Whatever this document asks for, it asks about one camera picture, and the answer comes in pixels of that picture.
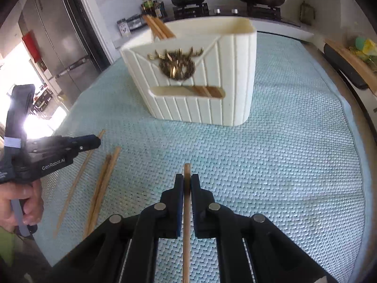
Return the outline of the light blue woven table mat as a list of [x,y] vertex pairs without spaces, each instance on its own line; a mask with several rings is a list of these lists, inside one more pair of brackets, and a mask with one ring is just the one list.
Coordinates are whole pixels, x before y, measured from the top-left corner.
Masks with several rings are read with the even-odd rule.
[[42,181],[35,240],[50,264],[81,242],[104,158],[120,147],[101,221],[156,203],[188,162],[218,202],[266,215],[337,281],[361,276],[373,216],[366,149],[348,101],[299,41],[258,35],[251,112],[235,127],[155,119],[119,59],[57,130],[99,132],[102,144],[73,195],[84,155]]

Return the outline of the cream utensil holder box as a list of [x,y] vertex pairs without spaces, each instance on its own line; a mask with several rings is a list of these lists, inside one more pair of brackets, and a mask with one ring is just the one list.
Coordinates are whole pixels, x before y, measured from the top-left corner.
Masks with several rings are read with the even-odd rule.
[[151,115],[159,120],[239,126],[250,115],[257,30],[245,17],[168,22],[173,38],[147,29],[120,53]]

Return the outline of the grey double door refrigerator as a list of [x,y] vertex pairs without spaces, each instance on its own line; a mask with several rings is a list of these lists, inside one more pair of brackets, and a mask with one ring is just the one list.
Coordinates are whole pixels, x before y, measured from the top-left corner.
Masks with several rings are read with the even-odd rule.
[[60,88],[67,107],[102,71],[80,23],[70,0],[26,0],[19,17],[22,34],[30,34],[40,54],[40,68],[49,71],[50,84]]

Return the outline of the spice jar rack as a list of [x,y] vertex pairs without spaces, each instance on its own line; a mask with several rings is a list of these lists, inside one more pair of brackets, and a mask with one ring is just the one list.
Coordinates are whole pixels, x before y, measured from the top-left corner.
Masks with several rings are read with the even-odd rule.
[[131,35],[132,31],[144,27],[146,22],[141,14],[135,14],[127,19],[118,20],[116,24],[121,36],[128,37]]

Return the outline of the seasoning bottles group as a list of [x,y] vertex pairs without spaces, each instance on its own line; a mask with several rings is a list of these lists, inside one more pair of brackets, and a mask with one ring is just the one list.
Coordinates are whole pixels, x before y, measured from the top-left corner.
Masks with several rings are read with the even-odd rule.
[[143,15],[151,15],[160,19],[168,16],[163,0],[142,0],[141,12]]

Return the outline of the black gas stove top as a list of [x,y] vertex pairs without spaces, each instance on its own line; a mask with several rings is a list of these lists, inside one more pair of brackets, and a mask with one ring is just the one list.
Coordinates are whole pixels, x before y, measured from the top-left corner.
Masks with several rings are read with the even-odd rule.
[[238,16],[248,17],[252,19],[262,19],[274,22],[281,22],[292,26],[300,27],[293,21],[285,19],[281,16],[280,8],[266,8],[259,6],[247,5],[247,8],[209,8],[207,3],[193,4],[187,6],[174,6],[172,8],[173,14],[165,18],[165,21],[176,21],[182,19],[192,19],[198,17],[210,17],[210,16]]

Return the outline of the wooden cutting board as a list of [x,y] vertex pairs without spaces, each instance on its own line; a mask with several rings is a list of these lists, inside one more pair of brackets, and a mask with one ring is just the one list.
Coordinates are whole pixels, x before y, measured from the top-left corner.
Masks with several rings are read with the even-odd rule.
[[360,58],[329,39],[325,39],[323,52],[330,63],[340,70],[356,88],[369,89],[373,95],[376,95],[376,75]]

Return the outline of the dark glass jug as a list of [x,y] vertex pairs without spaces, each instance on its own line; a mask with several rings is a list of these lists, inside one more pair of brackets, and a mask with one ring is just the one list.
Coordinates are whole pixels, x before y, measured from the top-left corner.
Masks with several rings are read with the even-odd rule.
[[300,22],[311,26],[316,18],[315,9],[305,1],[300,5]]

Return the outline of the yellow green cloth rack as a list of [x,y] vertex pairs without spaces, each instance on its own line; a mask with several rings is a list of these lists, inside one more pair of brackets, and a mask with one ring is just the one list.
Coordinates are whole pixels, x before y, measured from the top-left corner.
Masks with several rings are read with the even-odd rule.
[[351,52],[361,59],[373,72],[376,72],[376,43],[370,38],[356,37]]

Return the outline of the red wall hanging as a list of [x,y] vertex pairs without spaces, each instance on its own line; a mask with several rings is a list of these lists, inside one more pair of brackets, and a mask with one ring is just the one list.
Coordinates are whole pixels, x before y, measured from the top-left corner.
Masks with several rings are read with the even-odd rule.
[[38,63],[41,60],[41,55],[39,53],[39,50],[34,43],[33,36],[30,32],[26,33],[22,37],[22,41],[24,45],[26,46],[27,50],[29,51],[31,57],[33,58],[35,63]]

